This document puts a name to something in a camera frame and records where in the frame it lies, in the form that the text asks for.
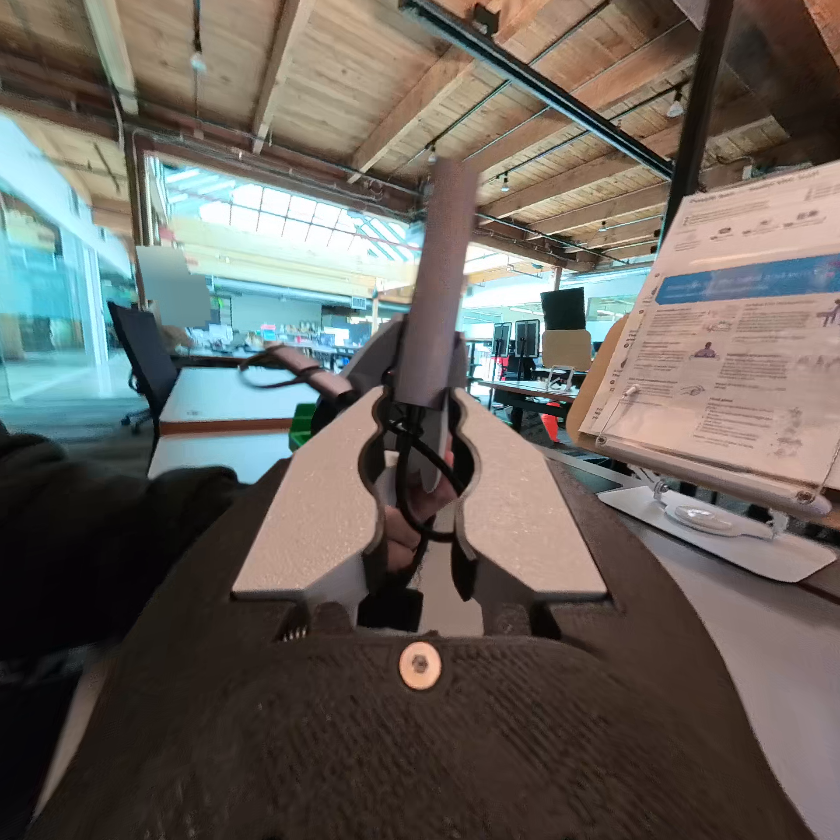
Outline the black ceiling track rail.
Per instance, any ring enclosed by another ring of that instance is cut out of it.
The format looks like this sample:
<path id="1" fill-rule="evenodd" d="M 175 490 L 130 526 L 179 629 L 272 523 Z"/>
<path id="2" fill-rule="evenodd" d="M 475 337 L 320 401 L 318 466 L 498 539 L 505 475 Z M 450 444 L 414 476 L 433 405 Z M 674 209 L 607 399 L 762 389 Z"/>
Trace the black ceiling track rail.
<path id="1" fill-rule="evenodd" d="M 502 79 L 525 90 L 549 109 L 568 118 L 651 172 L 671 181 L 674 166 L 644 143 L 619 129 L 571 93 L 501 48 L 495 41 L 432 1 L 401 1 L 401 12 L 471 58 L 487 65 Z"/>

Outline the black office chair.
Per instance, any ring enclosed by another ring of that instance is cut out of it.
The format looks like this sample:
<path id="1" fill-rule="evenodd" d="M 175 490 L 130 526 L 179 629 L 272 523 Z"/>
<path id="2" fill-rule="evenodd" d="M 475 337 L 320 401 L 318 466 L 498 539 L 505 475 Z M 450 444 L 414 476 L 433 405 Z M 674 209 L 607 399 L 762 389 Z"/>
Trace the black office chair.
<path id="1" fill-rule="evenodd" d="M 147 401 L 154 429 L 154 441 L 160 437 L 160 420 L 179 371 L 165 348 L 154 315 L 149 311 L 125 308 L 109 301 L 108 311 L 117 337 L 124 349 L 136 385 Z"/>

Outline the white desk with wood edge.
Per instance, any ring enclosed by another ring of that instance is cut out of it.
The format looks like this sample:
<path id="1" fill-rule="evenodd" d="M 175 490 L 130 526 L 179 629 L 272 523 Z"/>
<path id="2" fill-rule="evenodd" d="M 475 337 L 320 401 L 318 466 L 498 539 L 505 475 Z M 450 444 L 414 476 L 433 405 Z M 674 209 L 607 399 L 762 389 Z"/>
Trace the white desk with wood edge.
<path id="1" fill-rule="evenodd" d="M 184 369 L 159 419 L 148 477 L 183 468 L 225 467 L 254 484 L 291 456 L 289 431 L 300 404 L 319 399 L 308 385 L 272 387 L 291 377 L 262 368 Z"/>

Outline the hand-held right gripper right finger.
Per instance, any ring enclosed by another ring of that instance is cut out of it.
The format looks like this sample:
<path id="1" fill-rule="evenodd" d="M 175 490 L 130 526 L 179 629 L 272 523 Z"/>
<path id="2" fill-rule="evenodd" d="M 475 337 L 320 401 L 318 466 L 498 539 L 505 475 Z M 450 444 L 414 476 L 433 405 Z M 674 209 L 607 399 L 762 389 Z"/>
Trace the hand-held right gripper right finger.
<path id="1" fill-rule="evenodd" d="M 606 583 L 548 460 L 462 388 L 450 396 L 453 444 L 472 462 L 455 513 L 469 599 L 483 617 L 506 605 L 531 617 L 543 606 L 603 602 Z"/>

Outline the white instruction sheet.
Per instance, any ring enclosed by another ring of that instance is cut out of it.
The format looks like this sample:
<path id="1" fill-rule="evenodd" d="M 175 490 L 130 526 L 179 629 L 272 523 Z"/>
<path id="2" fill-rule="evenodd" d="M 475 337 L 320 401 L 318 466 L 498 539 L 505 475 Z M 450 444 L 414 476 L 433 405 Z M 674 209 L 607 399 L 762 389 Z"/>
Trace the white instruction sheet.
<path id="1" fill-rule="evenodd" d="M 838 257 L 839 162 L 685 197 L 654 277 L 787 259 Z"/>

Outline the green plastic bin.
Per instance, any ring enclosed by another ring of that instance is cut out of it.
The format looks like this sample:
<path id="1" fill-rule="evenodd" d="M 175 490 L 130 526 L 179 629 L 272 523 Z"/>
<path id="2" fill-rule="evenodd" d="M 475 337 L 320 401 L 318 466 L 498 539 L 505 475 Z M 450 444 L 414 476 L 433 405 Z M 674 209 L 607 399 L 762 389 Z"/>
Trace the green plastic bin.
<path id="1" fill-rule="evenodd" d="M 305 445 L 312 436 L 312 419 L 316 413 L 316 403 L 300 403 L 296 406 L 288 429 L 288 447 L 292 454 Z"/>

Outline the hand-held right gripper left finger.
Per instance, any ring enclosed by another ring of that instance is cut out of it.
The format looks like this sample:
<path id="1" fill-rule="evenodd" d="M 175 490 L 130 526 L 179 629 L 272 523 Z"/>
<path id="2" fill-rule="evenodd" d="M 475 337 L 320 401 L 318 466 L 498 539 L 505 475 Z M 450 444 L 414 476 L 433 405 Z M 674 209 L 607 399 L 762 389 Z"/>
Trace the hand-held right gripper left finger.
<path id="1" fill-rule="evenodd" d="M 385 572 L 385 472 L 372 388 L 292 456 L 231 595 L 241 602 L 338 603 L 355 623 L 369 581 Z"/>

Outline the grey usb hub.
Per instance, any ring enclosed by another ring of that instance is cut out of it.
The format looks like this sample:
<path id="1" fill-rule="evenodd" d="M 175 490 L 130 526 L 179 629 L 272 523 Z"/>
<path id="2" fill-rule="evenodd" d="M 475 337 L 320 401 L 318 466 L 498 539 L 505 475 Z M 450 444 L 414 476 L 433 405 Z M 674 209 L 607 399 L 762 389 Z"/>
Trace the grey usb hub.
<path id="1" fill-rule="evenodd" d="M 463 161 L 440 157 L 433 167 L 422 254 L 392 384 L 392 402 L 403 411 L 411 440 L 442 454 L 452 435 L 459 496 L 473 489 L 477 464 L 464 424 L 482 410 L 466 389 L 452 388 L 451 376 L 477 183 L 476 170 Z"/>

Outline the wooden board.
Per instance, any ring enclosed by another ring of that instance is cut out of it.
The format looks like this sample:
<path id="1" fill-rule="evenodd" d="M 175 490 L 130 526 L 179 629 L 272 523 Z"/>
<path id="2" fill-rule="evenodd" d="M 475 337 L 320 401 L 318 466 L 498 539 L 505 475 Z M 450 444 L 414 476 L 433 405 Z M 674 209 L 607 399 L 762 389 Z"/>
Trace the wooden board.
<path id="1" fill-rule="evenodd" d="M 592 367 L 592 336 L 586 329 L 546 329 L 542 366 L 586 373 Z"/>

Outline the black panel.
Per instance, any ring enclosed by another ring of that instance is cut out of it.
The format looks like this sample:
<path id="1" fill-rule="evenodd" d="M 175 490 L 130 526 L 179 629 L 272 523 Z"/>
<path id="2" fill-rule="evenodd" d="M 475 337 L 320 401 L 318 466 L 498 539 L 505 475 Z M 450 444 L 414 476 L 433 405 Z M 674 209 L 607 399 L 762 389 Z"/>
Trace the black panel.
<path id="1" fill-rule="evenodd" d="M 540 301 L 546 332 L 585 329 L 586 309 L 583 287 L 545 291 L 541 293 Z"/>

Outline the person's left hand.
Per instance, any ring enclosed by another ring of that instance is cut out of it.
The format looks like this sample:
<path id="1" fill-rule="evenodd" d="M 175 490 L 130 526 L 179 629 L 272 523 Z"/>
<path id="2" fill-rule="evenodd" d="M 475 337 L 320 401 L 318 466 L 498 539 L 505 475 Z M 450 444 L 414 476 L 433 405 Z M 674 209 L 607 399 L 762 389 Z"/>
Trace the person's left hand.
<path id="1" fill-rule="evenodd" d="M 425 490 L 419 473 L 406 479 L 407 502 L 415 520 L 431 527 L 447 504 L 456 499 L 456 491 L 441 476 L 433 490 Z M 385 508 L 385 539 L 388 574 L 401 574 L 413 566 L 421 535 L 404 519 L 398 507 Z"/>

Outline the instruction sheet on stand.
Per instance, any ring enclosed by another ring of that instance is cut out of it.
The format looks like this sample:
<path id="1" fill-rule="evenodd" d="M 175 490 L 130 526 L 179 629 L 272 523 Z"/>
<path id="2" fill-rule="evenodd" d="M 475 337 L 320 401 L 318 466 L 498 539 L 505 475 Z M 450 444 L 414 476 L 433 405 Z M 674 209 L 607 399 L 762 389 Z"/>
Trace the instruction sheet on stand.
<path id="1" fill-rule="evenodd" d="M 652 274 L 652 268 L 644 285 Z M 609 335 L 604 340 L 585 384 L 581 388 L 581 393 L 577 397 L 574 410 L 579 413 L 577 429 L 582 442 L 593 444 L 595 450 L 622 460 L 629 465 L 648 467 L 666 476 L 681 478 L 694 485 L 721 490 L 733 496 L 742 497 L 747 501 L 754 501 L 767 508 L 787 511 L 793 515 L 810 519 L 831 516 L 833 509 L 838 509 L 838 484 L 834 487 L 792 484 L 768 476 L 724 469 L 692 459 L 667 455 L 635 444 L 604 440 L 602 437 L 592 436 L 581 431 L 581 424 L 585 420 L 593 398 L 602 384 L 616 345 L 637 305 L 637 300 L 643 292 L 644 285 L 637 296 L 631 313 L 625 320 L 616 325 L 616 336 Z"/>

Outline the blue header exercise sheet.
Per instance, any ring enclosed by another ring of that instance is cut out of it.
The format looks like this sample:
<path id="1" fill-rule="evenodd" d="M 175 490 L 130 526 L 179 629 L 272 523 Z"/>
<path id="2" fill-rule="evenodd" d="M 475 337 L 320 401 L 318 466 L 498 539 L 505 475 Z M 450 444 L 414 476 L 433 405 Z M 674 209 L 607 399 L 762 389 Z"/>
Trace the blue header exercise sheet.
<path id="1" fill-rule="evenodd" d="M 581 431 L 724 469 L 838 484 L 838 254 L 644 285 Z"/>

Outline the black steel post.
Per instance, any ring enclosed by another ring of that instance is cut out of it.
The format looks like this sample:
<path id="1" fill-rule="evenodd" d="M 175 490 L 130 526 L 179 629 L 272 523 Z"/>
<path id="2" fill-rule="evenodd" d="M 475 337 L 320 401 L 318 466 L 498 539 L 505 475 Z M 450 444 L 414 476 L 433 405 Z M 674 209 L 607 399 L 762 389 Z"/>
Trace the black steel post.
<path id="1" fill-rule="evenodd" d="M 699 184 L 734 2 L 674 1 L 674 4 L 695 26 L 700 37 L 669 195 L 679 203 L 683 197 L 694 193 Z"/>

